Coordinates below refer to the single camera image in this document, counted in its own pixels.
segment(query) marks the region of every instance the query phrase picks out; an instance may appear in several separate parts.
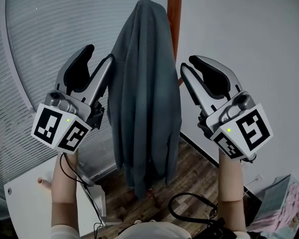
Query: gray jacket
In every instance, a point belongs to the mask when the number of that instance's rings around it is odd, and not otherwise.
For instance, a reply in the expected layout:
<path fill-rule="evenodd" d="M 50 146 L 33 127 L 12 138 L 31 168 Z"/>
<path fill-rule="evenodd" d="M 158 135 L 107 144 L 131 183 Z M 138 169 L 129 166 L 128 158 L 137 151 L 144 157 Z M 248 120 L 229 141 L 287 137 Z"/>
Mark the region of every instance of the gray jacket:
<path fill-rule="evenodd" d="M 137 197 L 175 174 L 181 126 L 180 94 L 165 9 L 138 1 L 112 54 L 108 117 L 117 167 Z"/>

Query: black cable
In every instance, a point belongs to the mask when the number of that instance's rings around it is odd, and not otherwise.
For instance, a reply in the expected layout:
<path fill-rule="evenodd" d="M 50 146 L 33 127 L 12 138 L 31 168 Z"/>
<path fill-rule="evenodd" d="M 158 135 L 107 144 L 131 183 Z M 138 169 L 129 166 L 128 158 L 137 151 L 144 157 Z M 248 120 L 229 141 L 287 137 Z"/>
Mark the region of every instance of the black cable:
<path fill-rule="evenodd" d="M 77 182 L 80 182 L 80 183 L 82 183 L 82 184 L 85 184 L 85 182 L 78 181 L 77 179 L 72 178 L 70 175 L 68 175 L 68 174 L 63 170 L 63 168 L 62 168 L 62 163 L 61 163 L 61 161 L 62 161 L 62 157 L 63 157 L 63 156 L 65 157 L 65 160 L 66 160 L 66 162 L 68 163 L 68 166 L 70 167 L 70 169 L 74 172 L 74 170 L 72 169 L 72 167 L 69 165 L 69 162 L 68 162 L 68 160 L 67 160 L 67 158 L 66 158 L 64 152 L 63 152 L 63 153 L 61 154 L 61 156 L 60 156 L 60 167 L 61 167 L 62 172 L 63 172 L 67 177 L 69 177 L 70 179 L 72 179 L 72 180 L 74 180 L 74 181 L 77 181 Z"/>
<path fill-rule="evenodd" d="M 245 162 L 253 163 L 256 158 L 257 158 L 257 154 L 255 153 L 255 156 L 252 159 L 243 158 L 242 160 L 245 161 Z"/>
<path fill-rule="evenodd" d="M 171 204 L 174 201 L 174 199 L 176 199 L 176 198 L 178 198 L 180 196 L 184 196 L 184 195 L 193 196 L 193 197 L 199 199 L 200 201 L 202 201 L 203 203 L 205 203 L 206 205 L 211 206 L 213 209 L 211 210 L 209 216 L 210 217 L 211 216 L 213 216 L 213 217 L 217 216 L 217 206 L 216 205 L 214 205 L 208 199 L 206 199 L 204 197 L 201 197 L 201 196 L 198 196 L 196 194 L 192 194 L 192 193 L 179 193 L 179 194 L 173 196 L 170 199 L 169 203 L 168 203 L 168 210 L 169 210 L 170 214 L 172 214 L 175 218 L 177 218 L 177 219 L 179 219 L 181 221 L 186 221 L 186 222 L 203 223 L 203 224 L 208 224 L 208 225 L 212 225 L 212 224 L 216 224 L 217 223 L 217 221 L 215 221 L 215 220 L 189 218 L 189 217 L 184 217 L 184 216 L 180 216 L 180 215 L 176 214 L 174 212 L 174 210 L 172 209 Z"/>
<path fill-rule="evenodd" d="M 64 156 L 65 161 L 66 161 L 67 165 L 69 166 L 69 168 L 72 170 L 72 172 L 75 174 L 75 176 L 76 176 L 77 178 L 80 179 L 80 181 L 77 180 L 77 179 L 75 179 L 75 178 L 72 178 L 71 176 L 69 176 L 68 174 L 66 174 L 66 172 L 63 170 L 63 168 L 62 168 L 62 163 L 61 163 L 61 161 L 62 161 L 62 157 L 63 157 L 63 156 Z M 90 193 L 90 191 L 89 191 L 89 189 L 88 189 L 88 187 L 90 187 L 90 185 L 89 185 L 88 183 L 86 183 L 85 181 L 83 181 L 83 179 L 81 178 L 81 176 L 80 176 L 80 175 L 79 175 L 79 174 L 72 168 L 72 166 L 70 165 L 70 163 L 69 163 L 69 161 L 68 161 L 68 159 L 67 159 L 67 156 L 66 156 L 66 153 L 65 153 L 65 152 L 63 152 L 63 153 L 61 154 L 61 156 L 60 156 L 60 168 L 61 168 L 62 172 L 63 172 L 68 178 L 70 178 L 70 179 L 72 179 L 72 180 L 74 180 L 74 181 L 76 181 L 76 182 L 81 183 L 81 184 L 83 185 L 84 189 L 88 192 L 87 196 L 88 196 L 88 198 L 89 198 L 89 200 L 90 200 L 90 202 L 91 202 L 91 204 L 92 204 L 92 206 L 93 206 L 93 208 L 94 208 L 94 211 L 96 212 L 96 215 L 98 216 L 98 219 L 99 219 L 99 221 L 100 221 L 100 222 L 98 222 L 98 223 L 94 223 L 94 225 L 93 225 L 94 239 L 97 239 L 98 229 L 101 228 L 101 227 L 103 227 L 104 225 L 103 225 L 102 220 L 101 220 L 101 218 L 100 218 L 100 215 L 99 215 L 99 213 L 98 213 L 98 211 L 97 211 L 97 208 L 96 208 L 96 206 L 95 206 L 95 203 L 94 203 L 94 201 L 93 201 L 93 199 L 92 199 L 92 197 L 91 197 L 91 193 Z"/>

